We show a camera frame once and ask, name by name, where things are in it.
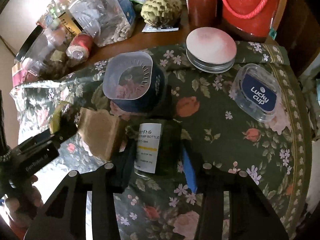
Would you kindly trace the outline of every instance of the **white bottle label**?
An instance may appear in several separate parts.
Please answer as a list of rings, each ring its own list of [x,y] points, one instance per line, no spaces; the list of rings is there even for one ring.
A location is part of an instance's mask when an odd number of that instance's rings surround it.
[[[139,128],[137,156],[134,167],[155,173],[161,135],[160,123],[142,123]]]

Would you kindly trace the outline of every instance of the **yellow bottle label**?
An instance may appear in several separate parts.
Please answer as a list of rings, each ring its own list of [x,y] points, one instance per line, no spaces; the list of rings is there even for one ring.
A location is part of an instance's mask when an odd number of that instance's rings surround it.
[[[72,35],[76,36],[77,34],[81,33],[81,30],[78,26],[73,22],[70,15],[64,12],[59,17],[62,24],[68,28],[68,30],[72,33]]]

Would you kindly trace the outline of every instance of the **brown cardboard piece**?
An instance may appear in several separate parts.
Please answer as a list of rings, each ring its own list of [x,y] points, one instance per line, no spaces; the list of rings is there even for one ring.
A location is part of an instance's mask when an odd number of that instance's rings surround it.
[[[92,155],[110,160],[113,152],[119,152],[127,121],[109,114],[105,109],[92,111],[81,108],[80,114],[78,132]]]

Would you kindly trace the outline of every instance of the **green fruit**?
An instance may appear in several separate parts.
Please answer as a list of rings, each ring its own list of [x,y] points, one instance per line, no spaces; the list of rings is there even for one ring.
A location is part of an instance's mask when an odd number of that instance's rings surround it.
[[[142,6],[141,16],[152,27],[172,27],[182,12],[180,0],[147,0]]]

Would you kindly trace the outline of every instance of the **glass of red liquid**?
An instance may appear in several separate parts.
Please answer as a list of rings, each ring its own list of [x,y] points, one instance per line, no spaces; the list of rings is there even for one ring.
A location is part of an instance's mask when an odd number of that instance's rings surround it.
[[[196,27],[212,27],[217,15],[217,0],[187,0],[189,23]]]

